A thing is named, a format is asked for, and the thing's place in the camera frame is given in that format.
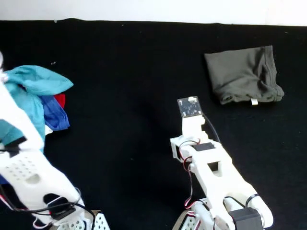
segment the white 3d-printed part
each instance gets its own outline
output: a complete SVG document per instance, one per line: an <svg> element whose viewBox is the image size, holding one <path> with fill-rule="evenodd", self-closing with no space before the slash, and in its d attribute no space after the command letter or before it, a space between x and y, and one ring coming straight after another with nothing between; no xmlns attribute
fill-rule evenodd
<svg viewBox="0 0 307 230"><path fill-rule="evenodd" d="M85 230L85 224L82 220L78 220L75 223L61 224L57 230Z"/></svg>
<svg viewBox="0 0 307 230"><path fill-rule="evenodd" d="M186 217L182 227L180 230L194 230L195 229L195 225L197 224L197 220L195 217Z"/></svg>
<svg viewBox="0 0 307 230"><path fill-rule="evenodd" d="M105 215L102 213L98 213L95 219L95 227L94 230L110 230L109 225L107 224Z"/></svg>

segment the blue cloth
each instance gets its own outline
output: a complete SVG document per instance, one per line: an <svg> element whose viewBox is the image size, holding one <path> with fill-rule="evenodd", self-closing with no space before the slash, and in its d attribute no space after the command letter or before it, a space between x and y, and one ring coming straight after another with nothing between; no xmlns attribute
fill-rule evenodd
<svg viewBox="0 0 307 230"><path fill-rule="evenodd" d="M38 96L55 95L66 91L73 83L60 74L40 66L19 66L6 71L5 87L18 107L23 109L45 141L45 119L42 101ZM0 139L4 145L21 138L22 132L0 120ZM7 181L0 176L0 184Z"/></svg>
<svg viewBox="0 0 307 230"><path fill-rule="evenodd" d="M40 96L43 103L45 124L53 131L67 129L70 124L66 112L53 95Z"/></svg>

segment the folded fabric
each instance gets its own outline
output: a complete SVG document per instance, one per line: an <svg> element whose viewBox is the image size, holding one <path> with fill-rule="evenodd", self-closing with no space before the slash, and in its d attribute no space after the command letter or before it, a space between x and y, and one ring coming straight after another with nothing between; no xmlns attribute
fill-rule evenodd
<svg viewBox="0 0 307 230"><path fill-rule="evenodd" d="M44 108L38 96L59 94L73 86L73 83L62 75L40 66L20 66L6 73L8 81L5 87L45 140ZM0 120L0 139L4 145L21 137L23 134L20 130ZM3 183L6 181L0 177L0 184Z"/></svg>
<svg viewBox="0 0 307 230"><path fill-rule="evenodd" d="M276 102L284 96L276 84L273 47L263 46L205 54L213 93L221 104Z"/></svg>
<svg viewBox="0 0 307 230"><path fill-rule="evenodd" d="M66 102L65 94L64 93L56 94L56 95L54 95L54 98L57 100L57 102L60 104L60 106L62 108L64 108L65 102Z"/></svg>
<svg viewBox="0 0 307 230"><path fill-rule="evenodd" d="M53 131L67 129L70 124L65 111L53 95L39 96L43 103L45 124Z"/></svg>

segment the white wall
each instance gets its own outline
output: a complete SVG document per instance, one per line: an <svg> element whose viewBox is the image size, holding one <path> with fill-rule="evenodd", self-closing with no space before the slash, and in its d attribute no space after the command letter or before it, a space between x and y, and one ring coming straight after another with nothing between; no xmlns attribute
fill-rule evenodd
<svg viewBox="0 0 307 230"><path fill-rule="evenodd" d="M307 0L0 0L0 20L156 21L307 26Z"/></svg>

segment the white robotic arm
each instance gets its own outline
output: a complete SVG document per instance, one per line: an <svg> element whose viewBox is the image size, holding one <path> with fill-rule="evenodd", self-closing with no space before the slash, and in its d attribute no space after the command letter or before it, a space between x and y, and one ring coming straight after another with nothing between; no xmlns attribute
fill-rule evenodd
<svg viewBox="0 0 307 230"><path fill-rule="evenodd" d="M62 230L74 230L80 226L75 223L82 222L79 230L94 229L94 223L85 218L79 191L40 151L44 142L25 111L17 106L5 88L6 80L6 74L0 69L0 119L22 131L26 141L13 149L0 149L0 175L14 188L26 210L17 209L6 200L3 189L2 199L11 209L30 212L46 226L65 224ZM106 221L104 224L105 229L109 229Z"/></svg>
<svg viewBox="0 0 307 230"><path fill-rule="evenodd" d="M204 230L263 230L273 224L270 209L232 164L223 146L208 138L197 97L178 100L182 135L171 138L173 157L190 162L206 195L191 207Z"/></svg>

